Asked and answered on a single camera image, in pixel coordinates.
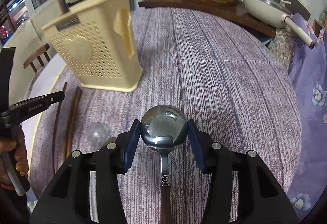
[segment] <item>tool handle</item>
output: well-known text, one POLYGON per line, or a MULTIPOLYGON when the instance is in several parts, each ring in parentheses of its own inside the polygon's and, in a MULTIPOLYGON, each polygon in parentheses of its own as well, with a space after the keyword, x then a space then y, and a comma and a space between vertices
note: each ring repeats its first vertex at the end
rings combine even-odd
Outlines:
POLYGON ((2 153, 1 158, 3 161, 4 169, 7 171, 8 176, 13 186, 15 187, 16 193, 19 196, 23 196, 27 193, 31 186, 26 175, 20 175, 20 173, 15 169, 15 150, 2 153))
POLYGON ((289 25, 295 34, 298 35, 310 49, 313 49, 316 43, 308 36, 308 34, 305 33, 297 24, 295 24, 289 16, 283 15, 283 18, 284 22, 289 25))
POLYGON ((173 224, 174 220, 171 215, 171 206, 170 206, 171 186, 160 186, 160 190, 161 190, 160 224, 173 224))

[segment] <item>wooden stick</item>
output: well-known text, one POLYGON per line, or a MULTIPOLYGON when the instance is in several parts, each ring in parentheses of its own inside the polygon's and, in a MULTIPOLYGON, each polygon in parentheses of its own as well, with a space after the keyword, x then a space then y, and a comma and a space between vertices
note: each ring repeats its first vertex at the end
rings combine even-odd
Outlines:
POLYGON ((74 131, 75 131, 75 123, 76 123, 78 105, 80 103, 82 93, 83 93, 83 91, 81 89, 77 90, 77 95, 76 95, 76 99, 75 99, 75 103, 74 103, 73 115, 72 115, 72 119, 70 122, 70 128, 69 128, 69 132, 68 132, 66 158, 69 157, 70 153, 72 152, 73 135, 74 135, 74 131))
POLYGON ((170 189, 171 186, 160 186, 161 190, 161 211, 160 224, 173 224, 174 220, 170 208, 170 189))
MULTIPOLYGON (((63 85, 63 92, 65 93, 67 88, 67 82, 63 85)), ((59 121, 59 114, 60 109, 63 101, 60 101, 57 108, 57 114, 56 114, 56 120, 55 120, 55 127, 53 129, 53 136, 52 136, 52 152, 51 152, 51 159, 52 159, 52 170, 53 175, 55 174, 55 145, 56 145, 56 135, 57 135, 57 127, 58 127, 58 121, 59 121)))
POLYGON ((63 151, 62 151, 62 156, 61 156, 61 161, 63 163, 66 160, 68 133, 69 133, 70 123, 71 123, 71 119, 72 119, 72 115, 73 115, 73 111, 74 111, 74 104, 75 104, 75 100, 76 100, 76 95, 77 95, 77 91, 79 89, 80 89, 80 87, 76 87, 76 90, 75 90, 75 93, 74 93, 74 96, 73 96, 73 99, 72 99, 72 102, 71 102, 70 108, 69 108, 67 125, 66 125, 64 138, 63 138, 63 151))

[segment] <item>beige plastic caddy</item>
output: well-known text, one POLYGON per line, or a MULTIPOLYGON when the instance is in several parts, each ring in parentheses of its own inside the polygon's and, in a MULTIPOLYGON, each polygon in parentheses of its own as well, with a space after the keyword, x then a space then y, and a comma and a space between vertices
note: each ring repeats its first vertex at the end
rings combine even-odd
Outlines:
POLYGON ((142 74, 129 0, 85 0, 42 29, 83 87, 132 92, 142 74))

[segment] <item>finger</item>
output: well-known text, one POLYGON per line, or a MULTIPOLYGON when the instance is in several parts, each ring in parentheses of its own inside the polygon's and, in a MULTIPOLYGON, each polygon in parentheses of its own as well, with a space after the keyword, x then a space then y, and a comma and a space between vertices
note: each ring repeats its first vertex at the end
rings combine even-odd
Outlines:
POLYGON ((9 152, 13 150, 17 145, 17 142, 7 138, 0 138, 0 154, 3 152, 9 152))
POLYGON ((7 172, 4 170, 2 160, 0 160, 0 183, 11 184, 7 172))
POLYGON ((1 183, 0 184, 2 188, 6 189, 6 190, 9 190, 9 191, 14 191, 15 190, 15 187, 13 185, 7 185, 7 184, 4 184, 4 183, 1 183))
POLYGON ((27 160, 27 151, 25 149, 25 144, 16 147, 16 151, 15 151, 15 160, 20 161, 22 159, 27 160))
POLYGON ((28 162, 26 159, 21 159, 16 163, 16 170, 21 173, 21 175, 26 175, 28 173, 28 162))
POLYGON ((24 148, 25 148, 25 134, 21 128, 19 128, 19 130, 17 131, 17 136, 14 139, 17 139, 18 144, 20 146, 24 146, 24 148))

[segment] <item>wooden chopstick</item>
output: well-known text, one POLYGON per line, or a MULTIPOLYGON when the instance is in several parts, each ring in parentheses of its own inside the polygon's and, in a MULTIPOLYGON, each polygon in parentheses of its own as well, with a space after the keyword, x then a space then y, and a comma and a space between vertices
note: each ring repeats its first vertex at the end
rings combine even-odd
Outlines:
POLYGON ((83 93, 83 91, 81 89, 77 90, 73 114, 72 114, 70 127, 69 127, 69 131, 68 131, 66 158, 69 157, 70 153, 72 152, 72 144, 73 144, 73 135, 74 135, 74 131, 75 131, 76 116, 77 116, 78 105, 80 103, 82 93, 83 93))
MULTIPOLYGON (((63 85, 63 92, 65 93, 67 88, 67 82, 63 85)), ((58 121, 59 121, 59 114, 60 109, 63 101, 60 101, 57 108, 57 114, 55 119, 55 127, 53 128, 53 136, 52 136, 52 151, 51 151, 51 159, 52 159, 52 170, 53 175, 55 174, 55 145, 56 145, 56 135, 57 135, 57 128, 58 128, 58 121)))
POLYGON ((74 96, 73 96, 73 99, 72 99, 72 102, 71 102, 70 108, 69 108, 67 125, 66 125, 64 138, 63 138, 63 150, 62 150, 62 156, 61 156, 62 163, 64 163, 66 160, 68 133, 69 133, 70 123, 71 123, 71 119, 72 119, 72 115, 73 115, 73 111, 74 111, 76 95, 77 95, 77 91, 79 89, 80 89, 80 87, 76 87, 76 90, 75 90, 75 93, 74 93, 74 96))

